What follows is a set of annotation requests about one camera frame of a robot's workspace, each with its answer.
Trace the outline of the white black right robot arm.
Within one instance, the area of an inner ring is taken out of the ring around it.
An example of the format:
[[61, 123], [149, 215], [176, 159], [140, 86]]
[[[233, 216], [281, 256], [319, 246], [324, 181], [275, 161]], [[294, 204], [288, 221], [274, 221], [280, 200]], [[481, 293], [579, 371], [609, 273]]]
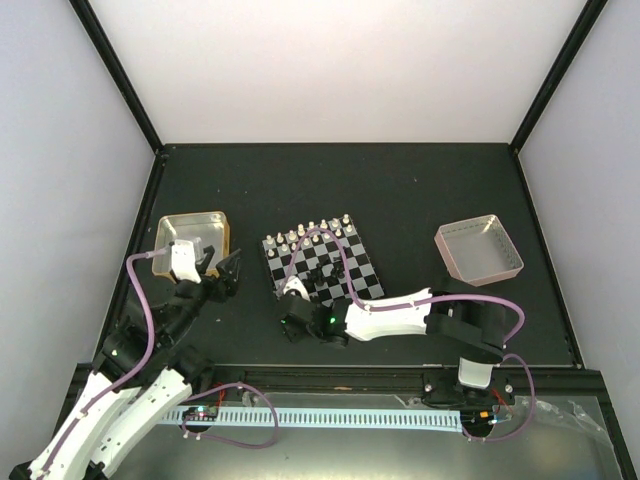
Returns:
[[452, 290], [422, 289], [402, 297], [377, 300], [342, 298], [325, 306], [289, 280], [277, 302], [277, 318], [291, 342], [310, 337], [343, 347], [351, 340], [429, 336], [458, 357], [457, 396], [476, 403], [491, 390], [493, 368], [504, 358], [511, 307], [498, 297]]

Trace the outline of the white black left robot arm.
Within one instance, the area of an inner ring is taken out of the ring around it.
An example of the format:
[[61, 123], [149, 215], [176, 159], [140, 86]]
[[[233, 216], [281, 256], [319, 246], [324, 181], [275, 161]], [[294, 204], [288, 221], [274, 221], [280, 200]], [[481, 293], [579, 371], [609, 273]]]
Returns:
[[[203, 306], [223, 303], [239, 288], [241, 252], [206, 269], [215, 250], [197, 257], [192, 242], [178, 240], [125, 262], [144, 323], [129, 323], [104, 340], [81, 396], [58, 431], [33, 460], [15, 466], [12, 479], [109, 479], [123, 460], [180, 402], [207, 397], [215, 376], [194, 348], [179, 346]], [[176, 282], [172, 296], [152, 307], [134, 263], [168, 255]]]

